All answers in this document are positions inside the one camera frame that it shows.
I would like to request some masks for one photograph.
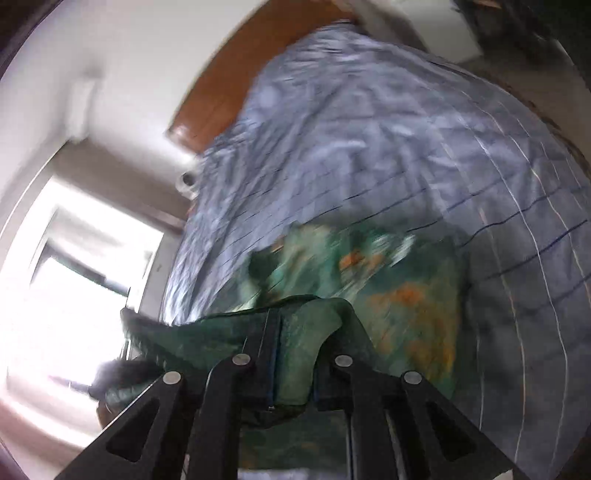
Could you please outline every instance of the wooden headboard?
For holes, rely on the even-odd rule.
[[[212,58],[181,104],[170,138],[197,153],[236,119],[266,63],[316,28],[353,14],[330,0],[268,0]]]

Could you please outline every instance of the teal fabric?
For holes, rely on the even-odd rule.
[[[243,429],[241,465],[341,469],[343,419],[306,407],[320,348],[330,338],[375,370],[400,375],[416,369],[449,397],[461,279],[462,263],[449,241],[295,225],[272,247],[251,254],[220,292],[215,308],[233,312],[173,327],[125,316],[124,330],[145,358],[188,375],[240,352],[267,309],[278,310],[275,411],[243,419],[266,429]],[[121,407],[140,388],[108,398]]]

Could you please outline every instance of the bright window light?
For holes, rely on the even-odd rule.
[[[28,292],[10,364],[90,385],[124,344],[119,311],[127,298],[50,258]]]

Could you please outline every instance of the bed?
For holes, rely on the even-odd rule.
[[[163,321],[193,322],[293,223],[451,236],[475,370],[453,401],[532,479],[591,422],[589,180],[506,91],[348,22],[274,58],[203,153]]]

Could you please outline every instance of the screw head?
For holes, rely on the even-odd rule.
[[[335,358],[335,363],[339,367],[346,368],[353,365],[353,359],[349,355],[339,355],[337,358]]]
[[[409,383],[411,385],[418,385],[423,380],[423,377],[419,372],[413,371],[406,372],[403,378],[406,383]]]
[[[232,357],[234,365],[248,365],[251,361],[251,356],[247,353],[238,353]]]
[[[162,381],[167,385],[174,385],[181,381],[181,374],[178,372],[166,372]]]

